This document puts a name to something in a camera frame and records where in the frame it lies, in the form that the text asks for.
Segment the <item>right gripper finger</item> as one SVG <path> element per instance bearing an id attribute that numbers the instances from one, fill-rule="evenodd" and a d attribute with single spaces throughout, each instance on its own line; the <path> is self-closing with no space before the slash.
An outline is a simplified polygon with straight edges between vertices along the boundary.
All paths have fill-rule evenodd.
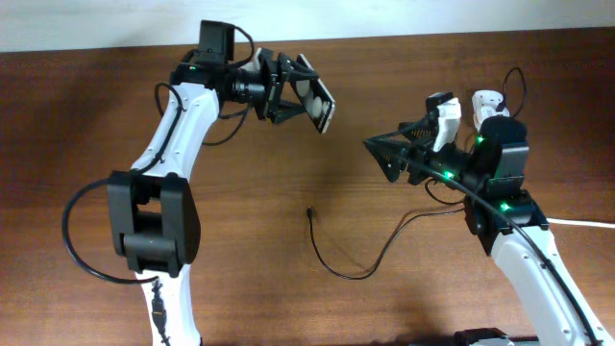
<path id="1" fill-rule="evenodd" d="M 401 141 L 386 138 L 367 138 L 363 144 L 376 160 L 389 183 L 395 183 L 406 169 L 404 159 L 408 147 Z"/>
<path id="2" fill-rule="evenodd" d="M 433 144 L 435 140 L 435 134 L 430 125 L 422 122 L 402 122 L 399 124 L 397 131 L 381 135 L 379 141 L 396 140 L 398 137 L 404 137 L 410 143 L 417 142 L 421 144 Z"/>

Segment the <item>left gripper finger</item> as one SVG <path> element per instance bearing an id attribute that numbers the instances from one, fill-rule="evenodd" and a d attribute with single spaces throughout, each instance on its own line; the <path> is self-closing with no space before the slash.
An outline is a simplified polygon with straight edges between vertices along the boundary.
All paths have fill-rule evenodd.
<path id="1" fill-rule="evenodd" d="M 276 108 L 271 111 L 271 122 L 273 124 L 280 124 L 296 115 L 306 112 L 306 108 L 301 103 L 280 100 Z"/>
<path id="2" fill-rule="evenodd" d="M 312 81 L 319 78 L 317 72 L 299 62 L 292 61 L 284 53 L 278 55 L 278 66 L 285 81 Z"/>

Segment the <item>black Galaxy smartphone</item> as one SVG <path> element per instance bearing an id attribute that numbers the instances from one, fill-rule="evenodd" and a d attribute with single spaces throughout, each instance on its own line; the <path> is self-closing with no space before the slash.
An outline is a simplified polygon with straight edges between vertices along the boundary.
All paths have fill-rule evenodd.
<path id="1" fill-rule="evenodd" d="M 316 74 L 315 79 L 300 80 L 291 85 L 316 130 L 324 134 L 335 112 L 335 100 L 304 54 L 297 56 L 296 63 Z"/>

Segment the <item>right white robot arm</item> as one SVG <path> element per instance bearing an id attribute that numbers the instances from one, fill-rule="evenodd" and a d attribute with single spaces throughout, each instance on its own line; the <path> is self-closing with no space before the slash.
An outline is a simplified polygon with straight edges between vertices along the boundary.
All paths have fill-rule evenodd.
<path id="1" fill-rule="evenodd" d="M 472 152 L 435 147 L 416 124 L 364 139 L 394 182 L 402 171 L 418 185 L 428 177 L 463 193 L 465 222 L 486 255 L 513 286 L 543 345 L 611 345 L 605 329 L 567 270 L 547 217 L 524 189 L 529 155 L 526 126 L 495 116 L 485 120 Z"/>

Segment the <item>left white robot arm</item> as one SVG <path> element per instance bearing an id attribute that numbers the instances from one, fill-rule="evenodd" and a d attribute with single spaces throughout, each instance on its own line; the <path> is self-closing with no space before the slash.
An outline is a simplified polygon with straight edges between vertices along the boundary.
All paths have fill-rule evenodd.
<path id="1" fill-rule="evenodd" d="M 247 104 L 278 124 L 307 113 L 325 133 L 335 101 L 304 55 L 292 60 L 259 49 L 239 68 L 225 55 L 198 52 L 170 78 L 169 103 L 160 124 L 127 172 L 114 171 L 107 185 L 113 247 L 142 287 L 154 344 L 200 345 L 190 269 L 201 224 L 189 180 L 213 123 L 227 102 Z"/>

